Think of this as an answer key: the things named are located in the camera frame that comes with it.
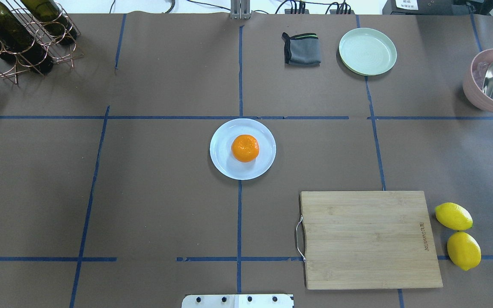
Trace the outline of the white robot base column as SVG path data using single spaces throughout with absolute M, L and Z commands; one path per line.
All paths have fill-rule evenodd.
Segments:
M 182 308 L 294 308 L 291 294 L 200 294 L 185 296 Z

